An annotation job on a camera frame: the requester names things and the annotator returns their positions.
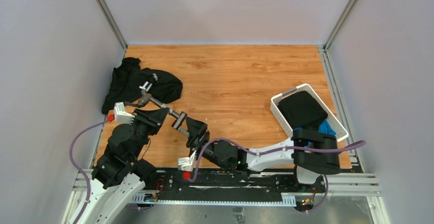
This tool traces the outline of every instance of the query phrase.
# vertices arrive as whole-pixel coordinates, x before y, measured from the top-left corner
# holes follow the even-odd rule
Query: wooden floor
[[[140,58],[142,68],[177,76],[184,83],[182,97],[169,105],[207,123],[211,138],[227,137],[249,148],[285,140],[270,111],[270,99],[302,83],[309,83],[335,113],[316,46],[129,46],[125,56]],[[143,109],[157,107],[148,104]],[[157,167],[176,167],[178,158],[188,156],[187,138],[171,127],[173,121],[166,118],[144,156]],[[96,160],[117,125],[106,124]],[[339,158],[341,168],[351,168],[347,153]],[[207,160],[201,166],[215,167]]]

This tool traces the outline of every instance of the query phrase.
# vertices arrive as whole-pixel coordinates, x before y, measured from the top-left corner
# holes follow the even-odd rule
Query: black cloth
[[[327,112],[307,91],[301,91],[282,99],[277,108],[292,128],[302,127],[318,131],[320,124],[328,116]]]
[[[163,103],[171,103],[181,97],[182,82],[169,72],[140,69],[140,59],[124,58],[118,68],[113,68],[112,82],[101,112],[108,114],[116,102],[134,102],[139,99],[141,89],[139,86],[145,82],[152,83],[148,93]]]

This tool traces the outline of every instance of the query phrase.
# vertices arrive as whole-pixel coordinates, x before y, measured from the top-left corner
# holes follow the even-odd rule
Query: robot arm
[[[310,153],[286,149],[290,146],[304,147],[308,142],[311,142],[311,147],[314,148],[335,149],[337,143],[334,136],[309,130],[295,130],[290,139],[263,148],[250,148],[247,153],[226,140],[209,143],[210,133],[207,124],[188,117],[184,112],[177,113],[147,94],[145,85],[141,88],[143,96],[138,104],[132,106],[143,107],[150,101],[160,109],[135,109],[131,115],[125,111],[124,103],[115,105],[115,119],[123,124],[113,130],[104,155],[93,167],[91,198],[86,209],[79,221],[73,222],[85,204],[82,202],[71,217],[70,224],[110,223],[134,194],[155,180],[156,168],[144,159],[138,160],[137,157],[143,146],[148,144],[148,137],[159,131],[167,115],[176,119],[172,127],[188,138],[186,146],[190,149],[190,154],[178,159],[178,169],[182,171],[193,171],[195,161],[201,152],[210,162],[238,174],[256,173],[282,164],[295,164],[295,185],[311,185],[321,174],[340,172],[338,153]],[[187,130],[181,127],[184,122]]]

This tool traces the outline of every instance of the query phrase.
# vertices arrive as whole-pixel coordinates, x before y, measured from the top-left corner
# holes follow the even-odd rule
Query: white basket
[[[302,85],[299,85],[295,88],[292,88],[288,91],[285,91],[281,94],[278,94],[276,96],[273,96],[271,98],[271,112],[273,112],[276,119],[279,121],[280,125],[284,129],[286,135],[291,138],[292,137],[292,128],[289,126],[289,123],[285,120],[284,116],[280,112],[280,110],[277,108],[277,105],[279,105],[279,102],[297,92],[301,91],[307,91],[315,100],[321,105],[322,109],[324,109],[329,115],[327,116],[327,122],[330,124],[330,127],[336,132],[336,139],[337,141],[342,141],[348,137],[348,131],[342,126],[342,124],[339,122],[339,120],[335,117],[335,115],[330,111],[330,109],[326,106],[326,104],[321,100],[321,98],[316,94],[316,92],[313,90],[313,88],[305,83]]]

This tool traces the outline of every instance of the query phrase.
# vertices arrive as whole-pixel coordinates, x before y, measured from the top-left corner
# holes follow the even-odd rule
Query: gray wall
[[[360,0],[330,55],[392,223],[434,214],[434,0]]]
[[[348,0],[105,0],[128,44],[325,43]]]
[[[122,50],[94,0],[0,0],[0,223],[60,223]],[[77,143],[89,164],[98,130]]]

